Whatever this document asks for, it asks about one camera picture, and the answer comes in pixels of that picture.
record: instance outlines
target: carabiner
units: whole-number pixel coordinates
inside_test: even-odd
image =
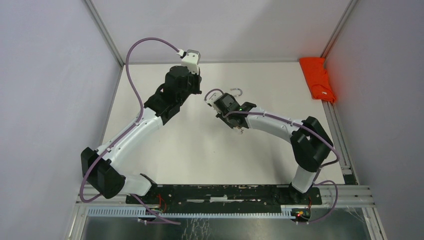
[[[241,95],[243,95],[243,91],[240,89],[240,88],[230,88],[230,90],[231,91],[234,91],[234,90],[238,90],[238,91],[240,91],[240,94],[239,95],[233,95],[234,97],[240,97]]]

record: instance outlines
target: folded red cloth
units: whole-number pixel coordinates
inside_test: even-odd
[[[325,60],[322,57],[303,57],[299,62],[312,97],[335,103],[337,97],[331,89],[327,70],[324,69]]]

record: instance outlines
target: robotic arm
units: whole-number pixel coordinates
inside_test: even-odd
[[[215,92],[206,99],[206,103],[217,111],[216,117],[232,129],[237,131],[243,131],[243,128],[257,129],[290,143],[298,164],[296,174],[289,185],[294,190],[292,198],[296,199],[296,195],[304,194],[311,188],[320,165],[331,150],[313,134],[295,125],[305,126],[333,146],[316,118],[309,116],[306,120],[293,120],[278,117],[250,102],[240,105],[229,93]]]
[[[145,102],[141,120],[140,113],[116,136],[96,150],[87,147],[81,153],[82,174],[102,158],[89,172],[87,181],[106,199],[118,193],[144,196],[152,186],[144,175],[122,175],[122,163],[126,156],[150,134],[164,126],[179,111],[191,94],[201,94],[199,60],[200,53],[180,50],[180,66],[173,66],[165,75],[165,82]]]

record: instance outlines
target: white wall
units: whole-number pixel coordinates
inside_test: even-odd
[[[319,56],[349,0],[93,0],[122,57],[142,38],[194,49],[205,61],[297,61]],[[131,63],[176,62],[148,42]]]
[[[361,184],[389,239],[424,239],[424,2],[360,1],[327,60]]]
[[[0,239],[62,239],[119,67],[81,0],[0,3]]]

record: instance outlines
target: white table surface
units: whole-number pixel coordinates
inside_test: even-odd
[[[165,81],[174,65],[130,65],[143,101]],[[240,104],[251,102],[280,116],[313,116],[331,135],[323,105],[311,98],[298,62],[205,63],[200,69],[203,94],[191,95],[177,115],[133,151],[121,174],[144,173],[158,184],[289,184],[298,166],[291,145],[258,130],[235,133],[215,118],[215,110],[203,101],[213,88],[224,92],[240,88],[243,95],[236,98]],[[103,141],[125,127],[139,110],[123,71]],[[325,162],[334,159],[331,153]],[[344,184],[340,165],[325,167],[318,178],[323,180]]]

